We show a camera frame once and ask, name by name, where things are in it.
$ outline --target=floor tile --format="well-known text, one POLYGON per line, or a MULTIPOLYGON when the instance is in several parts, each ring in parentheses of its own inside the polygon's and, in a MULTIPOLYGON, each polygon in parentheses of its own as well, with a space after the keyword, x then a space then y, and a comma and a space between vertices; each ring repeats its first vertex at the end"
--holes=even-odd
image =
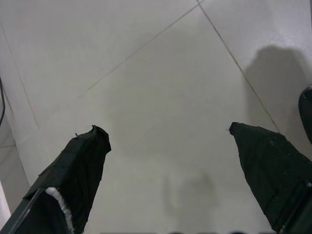
POLYGON ((109 133, 113 150, 86 234, 267 231, 228 132, 232 121, 275 130, 197 7, 18 149, 32 184, 74 133, 92 124, 109 133))
POLYGON ((202 6, 280 132, 311 158, 297 107, 312 83, 309 1, 205 0, 202 6))
POLYGON ((11 213, 29 189, 16 147, 0 148, 0 181, 11 213))
POLYGON ((11 127, 9 125, 6 115, 4 116, 2 124, 0 126, 0 148, 5 146, 15 146, 11 127))
POLYGON ((0 20, 39 126, 195 0, 3 0, 0 20))
POLYGON ((8 98, 6 99, 6 117, 15 141, 19 142, 33 133, 37 129, 37 124, 1 27, 0 76, 8 98))

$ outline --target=black fabric cover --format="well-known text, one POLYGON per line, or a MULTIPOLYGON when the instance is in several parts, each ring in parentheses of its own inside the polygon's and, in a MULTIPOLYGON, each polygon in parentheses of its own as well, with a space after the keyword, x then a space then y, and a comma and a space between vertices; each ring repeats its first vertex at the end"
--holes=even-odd
POLYGON ((261 127, 234 122, 230 133, 246 181, 272 229, 290 228, 311 198, 311 161, 283 135, 261 127))
POLYGON ((102 178, 105 156, 110 150, 108 134, 93 126, 88 133, 69 141, 39 175, 24 199, 30 200, 38 188, 57 188, 71 210, 75 233, 82 233, 102 178))

